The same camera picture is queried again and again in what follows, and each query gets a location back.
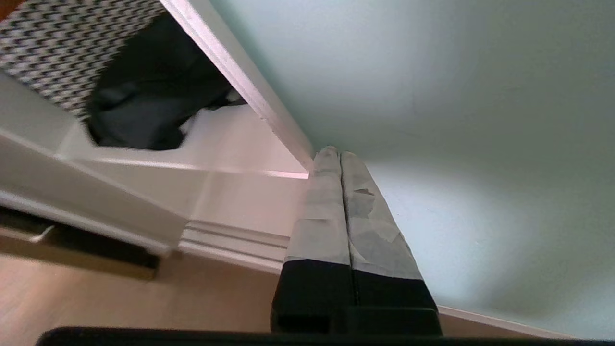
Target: wooden floor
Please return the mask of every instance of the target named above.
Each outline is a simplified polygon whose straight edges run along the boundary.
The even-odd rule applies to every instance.
[[[269,331],[276,275],[175,254],[145,282],[0,255],[0,345],[59,326]],[[523,334],[443,316],[447,336]]]

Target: baseboard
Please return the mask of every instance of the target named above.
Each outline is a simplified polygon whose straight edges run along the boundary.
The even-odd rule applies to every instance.
[[[510,331],[515,331],[519,333],[528,334],[536,337],[543,337],[546,339],[574,339],[573,336],[547,331],[545,329],[534,328],[530,326],[526,326],[525,324],[505,321],[495,317],[489,317],[485,315],[481,315],[478,313],[467,312],[463,310],[458,310],[450,307],[443,307],[438,305],[438,310],[443,315],[448,315],[452,317],[462,318],[464,320],[474,321],[482,324],[488,324],[490,326],[508,329]]]

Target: gray tape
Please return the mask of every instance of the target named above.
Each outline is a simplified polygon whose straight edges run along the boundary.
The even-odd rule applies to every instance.
[[[352,268],[403,279],[423,279],[410,248],[365,164],[341,155]]]
[[[336,148],[326,147],[316,154],[308,184],[305,204],[293,228],[284,261],[312,259],[350,265]]]

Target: black and white zigzag pattern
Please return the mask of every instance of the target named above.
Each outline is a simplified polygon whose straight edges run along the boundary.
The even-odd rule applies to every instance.
[[[105,65],[164,10],[158,0],[26,0],[0,23],[0,68],[84,116]]]

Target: light blue wall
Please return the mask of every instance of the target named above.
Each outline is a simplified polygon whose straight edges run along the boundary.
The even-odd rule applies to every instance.
[[[615,339],[615,1],[213,3],[439,304]]]

